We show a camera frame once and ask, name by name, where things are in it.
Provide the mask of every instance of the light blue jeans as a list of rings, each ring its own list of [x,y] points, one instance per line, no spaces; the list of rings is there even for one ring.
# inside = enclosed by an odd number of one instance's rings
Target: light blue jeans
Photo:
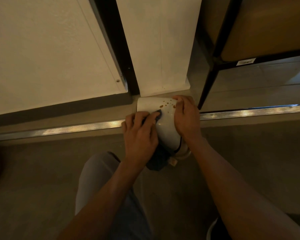
[[[105,185],[119,164],[119,159],[111,152],[93,155],[85,163],[79,178],[79,187],[75,200],[75,214],[78,214],[91,196]],[[108,239],[152,238],[146,215],[131,188],[124,203],[116,213]]]

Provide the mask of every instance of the white wall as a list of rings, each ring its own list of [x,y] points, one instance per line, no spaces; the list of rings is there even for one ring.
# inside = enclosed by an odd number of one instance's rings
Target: white wall
[[[0,114],[123,92],[88,0],[0,0]]]
[[[116,0],[141,96],[185,90],[201,0]]]

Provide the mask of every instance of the white label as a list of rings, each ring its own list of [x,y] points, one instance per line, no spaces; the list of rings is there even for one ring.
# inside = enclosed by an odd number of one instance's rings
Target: white label
[[[240,60],[240,61],[238,61],[237,66],[252,64],[255,60],[256,60],[256,58],[249,59],[249,60]]]

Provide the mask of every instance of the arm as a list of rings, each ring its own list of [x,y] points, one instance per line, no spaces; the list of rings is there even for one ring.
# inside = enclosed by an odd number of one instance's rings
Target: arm
[[[232,239],[300,239],[300,226],[248,185],[201,136],[192,97],[174,99],[175,126],[195,156]]]
[[[116,212],[157,145],[155,118],[158,112],[137,112],[122,123],[126,157],[110,180],[61,232],[58,239],[104,239]]]

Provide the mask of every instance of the shiny metal threshold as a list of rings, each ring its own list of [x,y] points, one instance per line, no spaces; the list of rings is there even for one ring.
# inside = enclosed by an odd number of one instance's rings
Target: shiny metal threshold
[[[251,117],[251,116],[264,116],[264,115],[278,115],[288,113],[300,113],[300,104],[280,105],[271,107],[260,107],[240,110],[228,110],[228,111],[215,111],[215,112],[202,112],[200,113],[200,120],[216,120],[216,119],[229,119],[239,117]],[[68,125],[56,128],[48,129],[35,129],[26,131],[17,131],[11,133],[0,134],[0,141],[25,139],[40,136],[59,135],[75,132],[96,131],[103,129],[119,128],[121,122],[124,119],[113,121],[102,121],[88,124]]]

